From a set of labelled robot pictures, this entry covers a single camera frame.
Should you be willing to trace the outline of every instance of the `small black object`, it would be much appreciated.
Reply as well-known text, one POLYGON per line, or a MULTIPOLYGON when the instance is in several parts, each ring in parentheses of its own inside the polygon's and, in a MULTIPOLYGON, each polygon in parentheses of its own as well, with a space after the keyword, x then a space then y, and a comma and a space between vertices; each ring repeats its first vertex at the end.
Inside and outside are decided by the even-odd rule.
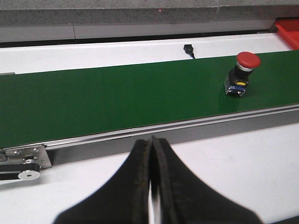
POLYGON ((185 44, 184 51, 186 52, 186 54, 190 55, 193 59, 195 59, 192 44, 185 44))
POLYGON ((121 168, 102 188, 61 213, 54 223, 147 224, 150 181, 153 202, 160 205, 156 209, 159 223, 262 223, 254 212, 202 182, 166 139, 154 137, 138 140, 121 168))

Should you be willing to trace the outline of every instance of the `white table surface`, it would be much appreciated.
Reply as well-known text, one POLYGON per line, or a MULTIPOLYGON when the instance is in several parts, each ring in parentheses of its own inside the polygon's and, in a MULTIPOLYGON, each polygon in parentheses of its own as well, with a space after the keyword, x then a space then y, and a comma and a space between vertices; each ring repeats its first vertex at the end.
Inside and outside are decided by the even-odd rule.
MULTIPOLYGON (((189 59, 184 44, 193 45, 196 58, 290 50, 276 34, 7 48, 0 49, 0 73, 189 59)), ((126 141, 133 146, 135 138, 126 141)), ((121 144, 122 140, 113 140, 105 146, 113 149, 121 144)), ((255 211, 265 223, 299 215, 299 123, 171 146, 198 177, 255 211), (242 147, 235 147, 236 141, 242 147)), ((127 155, 55 165, 34 181, 1 181, 0 223, 52 223, 61 211, 103 185, 127 155)))

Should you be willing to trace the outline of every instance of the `red mushroom button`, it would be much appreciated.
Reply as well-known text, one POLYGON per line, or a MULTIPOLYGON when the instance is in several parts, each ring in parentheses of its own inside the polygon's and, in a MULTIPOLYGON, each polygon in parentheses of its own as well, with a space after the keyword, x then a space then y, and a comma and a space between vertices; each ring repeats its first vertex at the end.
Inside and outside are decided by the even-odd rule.
POLYGON ((237 60, 239 62, 239 64, 245 68, 256 68, 261 64, 261 59, 250 52, 241 52, 237 55, 237 60))

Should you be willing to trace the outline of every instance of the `conveyor belt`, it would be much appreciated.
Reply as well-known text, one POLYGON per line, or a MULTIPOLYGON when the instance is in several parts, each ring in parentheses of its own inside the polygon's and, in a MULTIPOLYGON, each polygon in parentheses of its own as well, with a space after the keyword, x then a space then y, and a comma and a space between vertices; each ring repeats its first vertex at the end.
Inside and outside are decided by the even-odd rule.
POLYGON ((0 76, 0 148, 297 109, 299 51, 258 55, 242 98, 224 93, 235 56, 0 76))

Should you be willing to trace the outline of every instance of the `red object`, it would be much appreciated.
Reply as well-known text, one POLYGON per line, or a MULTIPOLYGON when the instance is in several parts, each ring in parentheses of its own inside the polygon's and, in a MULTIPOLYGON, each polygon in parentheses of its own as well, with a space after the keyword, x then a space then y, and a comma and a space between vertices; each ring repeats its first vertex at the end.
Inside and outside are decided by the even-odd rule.
POLYGON ((294 49, 299 49, 299 19, 276 20, 278 34, 294 49))
POLYGON ((261 64, 261 59, 250 52, 241 52, 237 55, 237 60, 239 62, 239 64, 245 68, 256 68, 261 64))

